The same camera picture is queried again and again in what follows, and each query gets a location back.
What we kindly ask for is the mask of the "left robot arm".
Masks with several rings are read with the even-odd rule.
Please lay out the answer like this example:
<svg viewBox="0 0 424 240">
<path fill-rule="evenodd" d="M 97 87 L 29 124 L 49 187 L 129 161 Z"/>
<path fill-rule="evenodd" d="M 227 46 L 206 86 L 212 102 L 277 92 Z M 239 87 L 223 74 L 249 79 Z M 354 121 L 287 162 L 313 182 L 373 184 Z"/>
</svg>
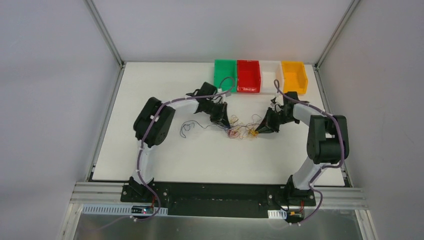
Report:
<svg viewBox="0 0 424 240">
<path fill-rule="evenodd" d="M 137 202 L 144 203 L 157 197 L 152 189 L 154 178 L 148 174 L 149 155 L 155 146 L 166 139 L 178 109 L 189 114 L 205 113 L 209 115 L 213 125 L 230 130 L 232 126 L 225 101 L 225 97 L 230 94 L 230 89 L 224 91 L 221 87 L 204 82 L 201 88 L 180 98 L 168 101 L 149 98 L 133 124 L 138 145 L 137 160 L 134 172 L 128 180 L 128 187 L 122 191 L 121 200 L 127 202 L 133 197 Z"/>
</svg>

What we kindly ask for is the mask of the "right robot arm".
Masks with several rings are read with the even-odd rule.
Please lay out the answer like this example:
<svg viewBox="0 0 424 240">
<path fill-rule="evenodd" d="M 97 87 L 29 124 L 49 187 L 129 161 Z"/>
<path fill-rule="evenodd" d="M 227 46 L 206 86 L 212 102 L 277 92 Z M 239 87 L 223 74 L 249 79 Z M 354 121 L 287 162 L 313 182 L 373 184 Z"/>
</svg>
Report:
<svg viewBox="0 0 424 240">
<path fill-rule="evenodd" d="M 288 123 L 308 126 L 307 158 L 288 178 L 281 194 L 288 204 L 296 205 L 313 195 L 314 183 L 325 170 L 340 168 L 349 156 L 348 122 L 343 115 L 331 115 L 308 101 L 299 100 L 296 91 L 286 92 L 282 97 L 282 104 L 272 99 L 272 106 L 255 133 L 277 133 L 281 125 Z"/>
</svg>

